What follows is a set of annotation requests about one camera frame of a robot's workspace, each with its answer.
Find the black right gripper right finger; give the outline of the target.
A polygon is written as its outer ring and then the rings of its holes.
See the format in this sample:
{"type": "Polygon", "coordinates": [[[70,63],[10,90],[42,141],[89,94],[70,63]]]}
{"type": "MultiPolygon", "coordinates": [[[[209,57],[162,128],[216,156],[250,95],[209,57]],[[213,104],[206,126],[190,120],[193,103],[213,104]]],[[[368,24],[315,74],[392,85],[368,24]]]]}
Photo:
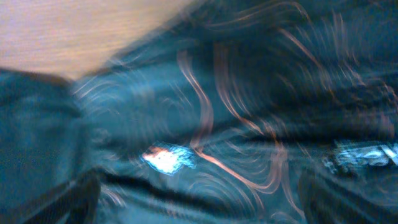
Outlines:
{"type": "Polygon", "coordinates": [[[378,205],[315,170],[305,169],[298,195],[310,224],[397,223],[397,212],[378,205]]]}

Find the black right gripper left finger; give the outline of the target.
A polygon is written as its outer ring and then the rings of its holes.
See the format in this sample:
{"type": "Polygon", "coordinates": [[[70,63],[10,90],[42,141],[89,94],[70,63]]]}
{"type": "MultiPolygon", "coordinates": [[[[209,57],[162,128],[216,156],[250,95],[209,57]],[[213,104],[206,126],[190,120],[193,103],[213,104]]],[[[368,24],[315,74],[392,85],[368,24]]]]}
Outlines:
{"type": "Polygon", "coordinates": [[[18,208],[19,223],[93,223],[100,196],[100,176],[89,170],[18,208]]]}

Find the black orange-patterned jersey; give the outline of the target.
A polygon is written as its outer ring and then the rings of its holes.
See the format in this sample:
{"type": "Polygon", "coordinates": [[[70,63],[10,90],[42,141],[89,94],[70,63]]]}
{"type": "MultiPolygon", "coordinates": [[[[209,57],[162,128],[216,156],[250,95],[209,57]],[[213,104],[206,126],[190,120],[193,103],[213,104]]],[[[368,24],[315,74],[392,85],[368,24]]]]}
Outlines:
{"type": "Polygon", "coordinates": [[[2,1],[1,222],[89,170],[93,223],[397,212],[396,1],[2,1]]]}

